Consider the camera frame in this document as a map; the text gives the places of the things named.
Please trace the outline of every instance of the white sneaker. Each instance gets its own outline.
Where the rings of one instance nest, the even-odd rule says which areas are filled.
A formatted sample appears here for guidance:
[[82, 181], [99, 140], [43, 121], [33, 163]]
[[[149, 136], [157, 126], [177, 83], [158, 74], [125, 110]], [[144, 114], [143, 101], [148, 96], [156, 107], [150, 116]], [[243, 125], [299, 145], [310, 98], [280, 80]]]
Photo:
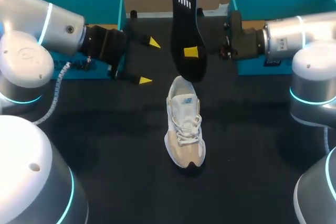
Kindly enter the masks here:
[[181, 168], [200, 167], [205, 158], [199, 115], [200, 101], [193, 85], [178, 76], [167, 97], [168, 132], [164, 142], [170, 158]]

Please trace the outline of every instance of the shoe tongue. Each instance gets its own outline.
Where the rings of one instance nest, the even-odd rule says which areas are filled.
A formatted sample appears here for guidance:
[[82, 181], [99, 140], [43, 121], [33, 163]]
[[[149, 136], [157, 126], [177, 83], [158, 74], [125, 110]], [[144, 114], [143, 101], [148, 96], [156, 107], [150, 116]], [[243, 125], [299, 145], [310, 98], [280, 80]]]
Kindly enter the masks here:
[[[198, 98], [195, 94], [180, 94], [172, 99], [173, 115], [178, 124], [184, 119], [196, 119]], [[192, 123], [184, 123], [184, 127], [192, 127]]]

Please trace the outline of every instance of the teal box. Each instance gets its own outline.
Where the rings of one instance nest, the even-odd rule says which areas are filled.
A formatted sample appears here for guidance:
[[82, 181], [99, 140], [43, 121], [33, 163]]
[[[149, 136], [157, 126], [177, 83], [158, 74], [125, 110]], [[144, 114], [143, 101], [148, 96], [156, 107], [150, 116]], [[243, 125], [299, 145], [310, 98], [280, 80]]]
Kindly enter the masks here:
[[[336, 10], [336, 0], [230, 0], [228, 15], [238, 10], [242, 20], [272, 20]], [[291, 60], [264, 67], [265, 56], [238, 62], [238, 74], [291, 74]]]
[[[122, 29], [127, 22], [124, 0], [44, 0], [71, 12], [82, 15], [86, 24], [112, 24]], [[70, 70], [64, 79], [109, 79], [108, 65], [92, 60], [85, 71], [87, 57], [81, 53], [66, 56], [50, 52], [55, 63], [53, 79], [57, 79], [59, 72], [67, 61], [72, 62]], [[123, 70], [125, 56], [119, 63], [119, 70]]]

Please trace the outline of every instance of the black mat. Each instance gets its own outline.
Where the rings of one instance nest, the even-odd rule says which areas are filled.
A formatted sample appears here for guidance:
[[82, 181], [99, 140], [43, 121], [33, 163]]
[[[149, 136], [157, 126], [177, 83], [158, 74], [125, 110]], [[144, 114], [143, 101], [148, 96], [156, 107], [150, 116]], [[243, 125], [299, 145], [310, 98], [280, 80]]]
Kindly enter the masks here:
[[[223, 18], [200, 20], [206, 44], [221, 39], [222, 24]], [[302, 145], [302, 128], [289, 116], [290, 77], [237, 77], [232, 63], [209, 55], [204, 81], [195, 85], [206, 167], [186, 177], [163, 139], [165, 98], [177, 75], [169, 53], [171, 20], [139, 19], [133, 27], [161, 45], [130, 49], [130, 70], [153, 83], [66, 81], [55, 114], [40, 126], [81, 180], [89, 224], [297, 223], [293, 190], [311, 165], [304, 155], [317, 154], [298, 152], [313, 144], [304, 138]], [[27, 117], [37, 119], [49, 103], [50, 97]]]

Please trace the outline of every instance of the black insole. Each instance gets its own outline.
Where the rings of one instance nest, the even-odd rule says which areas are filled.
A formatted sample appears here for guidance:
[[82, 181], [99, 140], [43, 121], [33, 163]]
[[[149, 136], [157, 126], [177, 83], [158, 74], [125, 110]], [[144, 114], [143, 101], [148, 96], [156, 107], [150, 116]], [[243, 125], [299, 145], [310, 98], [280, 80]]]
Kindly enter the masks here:
[[[197, 27], [197, 0], [173, 0], [171, 53], [180, 75], [199, 82], [206, 72], [207, 54]], [[197, 47], [197, 56], [185, 54], [185, 48]]]

